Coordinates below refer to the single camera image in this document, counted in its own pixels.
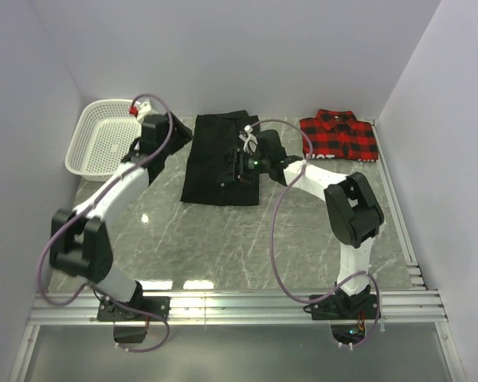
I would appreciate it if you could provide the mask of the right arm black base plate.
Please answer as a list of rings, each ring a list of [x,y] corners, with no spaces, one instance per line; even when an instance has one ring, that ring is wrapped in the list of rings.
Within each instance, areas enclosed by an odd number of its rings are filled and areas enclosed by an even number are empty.
[[[379,302],[373,294],[348,296],[336,293],[319,303],[304,306],[313,321],[347,321],[376,318]]]

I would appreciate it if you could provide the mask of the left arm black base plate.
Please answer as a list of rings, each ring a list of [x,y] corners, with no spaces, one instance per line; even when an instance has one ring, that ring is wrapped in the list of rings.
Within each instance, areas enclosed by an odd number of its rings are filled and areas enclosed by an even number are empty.
[[[143,297],[141,302],[118,305],[112,300],[103,299],[97,310],[96,320],[98,322],[139,322],[146,318],[166,321],[170,310],[170,297],[154,296]]]

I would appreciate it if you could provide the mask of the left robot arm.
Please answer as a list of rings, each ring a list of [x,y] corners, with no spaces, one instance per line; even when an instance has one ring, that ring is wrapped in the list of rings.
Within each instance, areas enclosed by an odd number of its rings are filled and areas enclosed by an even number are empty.
[[[83,279],[107,295],[127,320],[143,314],[143,288],[115,267],[108,229],[162,173],[167,158],[192,138],[191,129],[171,113],[146,116],[140,136],[112,177],[85,202],[71,211],[61,209],[52,218],[51,268]]]

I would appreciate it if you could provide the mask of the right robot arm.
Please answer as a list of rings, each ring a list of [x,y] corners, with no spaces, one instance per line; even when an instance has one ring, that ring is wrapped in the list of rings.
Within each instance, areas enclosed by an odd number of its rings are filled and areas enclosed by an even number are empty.
[[[262,173],[287,189],[300,189],[324,201],[335,238],[340,242],[340,266],[334,291],[326,297],[344,318],[362,310],[374,282],[369,273],[374,238],[384,223],[384,214],[363,173],[331,172],[308,163],[283,148],[270,154],[232,150],[225,169],[217,176],[221,186],[249,184]]]

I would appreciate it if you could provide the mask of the black long sleeve shirt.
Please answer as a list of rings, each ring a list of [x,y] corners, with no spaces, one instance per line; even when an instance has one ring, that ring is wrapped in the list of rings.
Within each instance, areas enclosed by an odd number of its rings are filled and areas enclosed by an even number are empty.
[[[257,206],[260,178],[250,182],[228,179],[237,152],[239,135],[247,125],[259,121],[247,111],[198,115],[194,137],[186,163],[186,175],[180,201],[214,206]]]

